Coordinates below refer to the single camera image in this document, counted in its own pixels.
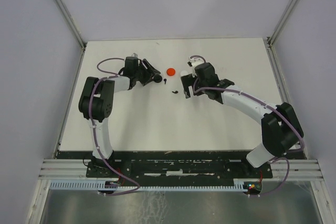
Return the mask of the black charging case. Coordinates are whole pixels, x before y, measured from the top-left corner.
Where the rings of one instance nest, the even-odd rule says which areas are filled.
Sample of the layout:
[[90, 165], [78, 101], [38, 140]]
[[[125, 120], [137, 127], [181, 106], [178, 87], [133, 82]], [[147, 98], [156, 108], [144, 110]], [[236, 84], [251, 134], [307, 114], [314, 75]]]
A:
[[156, 75], [156, 76], [153, 77], [153, 81], [155, 83], [160, 83], [160, 82], [162, 82], [162, 80], [163, 80], [163, 78], [162, 78], [161, 75]]

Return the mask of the white charging case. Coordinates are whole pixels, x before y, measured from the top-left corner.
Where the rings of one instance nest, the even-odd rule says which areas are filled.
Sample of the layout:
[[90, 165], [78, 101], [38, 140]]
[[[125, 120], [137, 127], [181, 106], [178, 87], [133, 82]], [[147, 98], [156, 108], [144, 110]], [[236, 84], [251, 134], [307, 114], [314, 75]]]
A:
[[188, 75], [189, 75], [189, 72], [186, 71], [186, 70], [183, 70], [183, 71], [180, 72], [180, 76], [181, 76], [181, 77], [182, 77], [182, 76], [188, 76]]

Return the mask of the orange charging case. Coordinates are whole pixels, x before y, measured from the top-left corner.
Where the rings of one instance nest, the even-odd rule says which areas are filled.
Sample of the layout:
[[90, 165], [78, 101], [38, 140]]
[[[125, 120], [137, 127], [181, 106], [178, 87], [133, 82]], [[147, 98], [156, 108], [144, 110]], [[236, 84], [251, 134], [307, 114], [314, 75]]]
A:
[[166, 74], [168, 75], [168, 76], [174, 76], [175, 74], [176, 74], [176, 70], [174, 69], [174, 68], [168, 68], [167, 70], [166, 70]]

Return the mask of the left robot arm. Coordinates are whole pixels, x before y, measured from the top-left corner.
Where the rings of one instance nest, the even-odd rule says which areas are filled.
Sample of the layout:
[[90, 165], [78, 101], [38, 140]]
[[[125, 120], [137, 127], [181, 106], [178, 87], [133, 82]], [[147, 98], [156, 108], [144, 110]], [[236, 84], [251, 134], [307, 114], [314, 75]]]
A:
[[108, 129], [108, 120], [112, 112], [115, 93], [131, 90], [137, 83], [145, 86], [151, 82], [159, 83], [163, 80], [161, 72], [155, 69], [146, 59], [139, 59], [137, 54], [123, 59], [124, 66], [119, 72], [108, 72], [108, 77], [88, 77], [85, 81], [78, 109], [89, 122], [93, 151], [96, 159], [102, 160], [98, 171], [105, 177], [112, 176], [116, 171], [115, 162], [109, 160], [113, 154]]

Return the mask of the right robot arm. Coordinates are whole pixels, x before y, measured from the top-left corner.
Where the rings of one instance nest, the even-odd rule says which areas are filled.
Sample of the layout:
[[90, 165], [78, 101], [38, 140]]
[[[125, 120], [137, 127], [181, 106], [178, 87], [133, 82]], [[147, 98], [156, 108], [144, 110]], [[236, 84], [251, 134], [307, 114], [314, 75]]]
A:
[[228, 79], [220, 79], [214, 66], [200, 58], [190, 59], [191, 72], [181, 73], [184, 95], [206, 95], [222, 105], [230, 106], [255, 120], [261, 126], [261, 143], [246, 155], [241, 164], [241, 172], [246, 177], [254, 177], [260, 167], [273, 159], [294, 152], [293, 146], [300, 144], [297, 150], [303, 150], [303, 130], [294, 108], [287, 102], [281, 105], [267, 103], [244, 92]]

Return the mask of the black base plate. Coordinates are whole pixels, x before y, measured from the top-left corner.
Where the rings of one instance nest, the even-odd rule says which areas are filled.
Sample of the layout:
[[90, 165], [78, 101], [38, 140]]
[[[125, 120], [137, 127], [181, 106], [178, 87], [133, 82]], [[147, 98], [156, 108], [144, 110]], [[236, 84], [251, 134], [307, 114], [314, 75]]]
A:
[[232, 186], [234, 179], [259, 181], [271, 177], [270, 165], [250, 166], [247, 151], [115, 151], [108, 161], [114, 170], [96, 158], [88, 164], [86, 176], [118, 178], [117, 172], [142, 187]]

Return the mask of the aluminium front rail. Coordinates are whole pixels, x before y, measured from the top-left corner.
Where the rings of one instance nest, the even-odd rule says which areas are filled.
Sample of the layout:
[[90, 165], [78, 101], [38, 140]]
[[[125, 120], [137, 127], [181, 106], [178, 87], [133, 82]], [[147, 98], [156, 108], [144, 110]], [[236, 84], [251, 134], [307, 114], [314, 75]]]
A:
[[[287, 181], [323, 181], [323, 175], [317, 160], [289, 161]], [[275, 182], [282, 180], [287, 171], [284, 160], [270, 165], [271, 177], [263, 173], [263, 181]], [[43, 161], [39, 172], [39, 179], [66, 179], [66, 180], [91, 180], [86, 176], [87, 168], [79, 159], [46, 159]]]

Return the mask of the left aluminium frame post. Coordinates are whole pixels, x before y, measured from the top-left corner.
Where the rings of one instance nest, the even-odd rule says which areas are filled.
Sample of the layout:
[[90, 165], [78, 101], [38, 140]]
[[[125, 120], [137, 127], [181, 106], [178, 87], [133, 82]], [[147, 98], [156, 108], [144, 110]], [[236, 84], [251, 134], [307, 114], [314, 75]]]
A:
[[77, 41], [78, 45], [81, 48], [85, 48], [86, 47], [86, 43], [83, 40], [79, 29], [77, 28], [77, 26], [75, 25], [75, 21], [72, 18], [66, 4], [64, 3], [63, 0], [53, 0], [58, 8], [58, 10], [61, 13], [61, 16], [63, 17], [63, 19], [65, 20], [68, 28], [70, 29], [72, 35], [74, 36], [75, 40]]

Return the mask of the aluminium frame post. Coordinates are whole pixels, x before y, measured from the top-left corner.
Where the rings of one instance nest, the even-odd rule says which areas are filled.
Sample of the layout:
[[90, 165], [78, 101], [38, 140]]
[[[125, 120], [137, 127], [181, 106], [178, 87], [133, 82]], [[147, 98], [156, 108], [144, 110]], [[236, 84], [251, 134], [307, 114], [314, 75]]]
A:
[[72, 18], [66, 4], [64, 3], [63, 0], [53, 0], [58, 8], [58, 10], [61, 13], [61, 16], [63, 17], [63, 19], [65, 20], [68, 28], [70, 29], [72, 35], [74, 36], [75, 40], [77, 41], [78, 45], [81, 48], [85, 48], [86, 47], [86, 43], [83, 40], [79, 29], [77, 28], [77, 26], [75, 25], [75, 21]]
[[296, 9], [297, 5], [299, 4], [300, 0], [289, 0], [287, 3], [285, 10], [281, 14], [279, 21], [277, 22], [272, 34], [270, 37], [267, 38], [267, 44], [271, 48], [275, 45], [276, 41], [278, 40], [281, 32], [283, 31], [284, 27], [287, 24], [287, 21], [291, 17], [292, 13]]

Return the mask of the right aluminium frame post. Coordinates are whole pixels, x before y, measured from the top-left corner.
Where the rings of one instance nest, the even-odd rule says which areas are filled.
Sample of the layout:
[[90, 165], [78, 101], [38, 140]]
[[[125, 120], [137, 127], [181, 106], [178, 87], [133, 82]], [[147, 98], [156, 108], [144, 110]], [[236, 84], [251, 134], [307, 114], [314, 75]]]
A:
[[272, 34], [270, 37], [267, 38], [267, 44], [271, 48], [275, 45], [276, 41], [278, 40], [281, 32], [283, 31], [284, 27], [287, 24], [287, 21], [291, 17], [292, 13], [296, 9], [297, 5], [299, 4], [300, 0], [289, 0], [287, 3], [285, 10], [281, 14], [279, 21], [277, 22]]

